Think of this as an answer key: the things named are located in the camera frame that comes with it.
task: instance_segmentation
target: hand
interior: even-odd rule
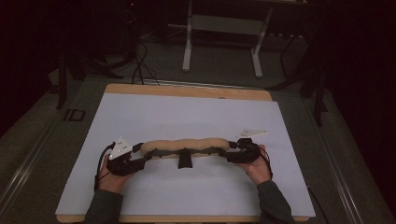
[[[119,176],[113,175],[107,169],[107,161],[109,155],[105,155],[103,166],[99,172],[99,189],[107,190],[114,193],[121,193],[126,181],[134,174]]]
[[[265,157],[265,146],[259,145],[261,154]],[[244,168],[248,177],[255,185],[271,179],[270,170],[267,162],[262,157],[259,157],[252,163],[237,163],[237,166]]]

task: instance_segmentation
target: white tag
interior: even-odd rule
[[[114,160],[130,151],[132,151],[132,147],[122,137],[120,137],[111,151],[109,159]]]
[[[265,130],[249,130],[245,129],[240,134],[238,134],[238,138],[250,138],[258,135],[267,134],[268,132]]]

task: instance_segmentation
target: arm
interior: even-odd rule
[[[263,145],[259,147],[265,157],[265,147]],[[237,165],[245,169],[247,175],[257,186],[262,211],[260,223],[295,223],[288,202],[276,183],[271,180],[269,159],[265,161],[264,158],[259,157],[252,163]]]
[[[100,171],[98,190],[93,195],[90,208],[85,215],[85,224],[118,224],[123,196],[120,194],[126,181],[134,174],[127,176],[113,175],[107,170],[108,155]]]

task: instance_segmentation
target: sleeve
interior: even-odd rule
[[[106,190],[97,190],[93,195],[90,208],[85,215],[84,224],[118,224],[123,196]]]
[[[290,206],[274,181],[268,180],[260,183],[257,190],[259,191],[260,209],[262,210],[260,223],[295,223],[291,216]]]

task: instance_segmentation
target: white board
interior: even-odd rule
[[[236,141],[244,129],[265,144],[274,181],[294,216],[314,217],[306,185],[276,102],[106,93],[64,188],[56,215],[84,215],[103,149],[122,136],[130,145],[151,140],[221,137]],[[257,190],[245,172],[225,159],[151,160],[124,188],[122,215],[259,216]]]

